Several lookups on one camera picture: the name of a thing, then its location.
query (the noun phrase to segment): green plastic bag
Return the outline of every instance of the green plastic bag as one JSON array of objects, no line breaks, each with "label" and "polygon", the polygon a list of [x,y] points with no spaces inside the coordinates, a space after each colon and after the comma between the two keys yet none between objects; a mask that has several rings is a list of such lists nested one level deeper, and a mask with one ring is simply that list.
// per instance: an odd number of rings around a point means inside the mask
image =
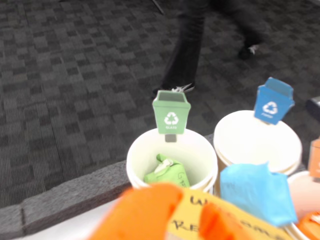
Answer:
[{"label": "green plastic bag", "polygon": [[185,167],[178,161],[170,159],[163,154],[156,156],[159,162],[158,167],[144,176],[144,182],[153,183],[172,183],[183,188],[190,187],[189,180],[185,171]]}]

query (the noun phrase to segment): blue recycling bin sign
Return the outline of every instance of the blue recycling bin sign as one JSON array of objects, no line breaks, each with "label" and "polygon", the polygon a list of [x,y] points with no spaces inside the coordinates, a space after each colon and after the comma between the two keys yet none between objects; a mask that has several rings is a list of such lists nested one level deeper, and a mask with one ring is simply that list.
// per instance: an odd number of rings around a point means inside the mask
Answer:
[{"label": "blue recycling bin sign", "polygon": [[276,125],[295,104],[294,89],[273,77],[259,86],[254,107],[254,116],[264,122]]}]

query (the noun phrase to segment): green recycling bin sign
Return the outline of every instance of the green recycling bin sign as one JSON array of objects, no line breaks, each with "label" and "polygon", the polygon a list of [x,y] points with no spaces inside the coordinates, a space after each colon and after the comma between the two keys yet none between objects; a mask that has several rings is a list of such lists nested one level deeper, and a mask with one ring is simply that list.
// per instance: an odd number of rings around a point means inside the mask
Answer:
[{"label": "green recycling bin sign", "polygon": [[158,91],[153,109],[159,134],[183,134],[190,103],[183,92]]}]

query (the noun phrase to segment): person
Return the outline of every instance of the person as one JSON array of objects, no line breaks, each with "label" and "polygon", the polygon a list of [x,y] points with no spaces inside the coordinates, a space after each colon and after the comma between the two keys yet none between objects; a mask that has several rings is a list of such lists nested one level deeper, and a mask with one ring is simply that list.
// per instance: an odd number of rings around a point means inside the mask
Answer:
[{"label": "person", "polygon": [[258,45],[263,42],[258,31],[259,18],[243,3],[243,0],[181,0],[178,14],[179,37],[167,63],[162,84],[154,89],[153,98],[158,90],[172,90],[187,93],[195,88],[205,14],[208,7],[229,17],[244,36],[243,47],[238,57],[247,60],[255,55]]}]

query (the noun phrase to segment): black pants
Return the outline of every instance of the black pants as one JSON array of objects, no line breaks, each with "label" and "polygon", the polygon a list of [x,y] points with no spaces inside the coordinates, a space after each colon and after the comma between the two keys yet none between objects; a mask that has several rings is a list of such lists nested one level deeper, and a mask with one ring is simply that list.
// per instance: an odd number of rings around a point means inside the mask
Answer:
[{"label": "black pants", "polygon": [[178,21],[179,38],[166,66],[163,88],[174,88],[195,82],[208,7],[231,18],[250,47],[262,42],[257,30],[258,18],[250,13],[243,0],[181,0]]}]

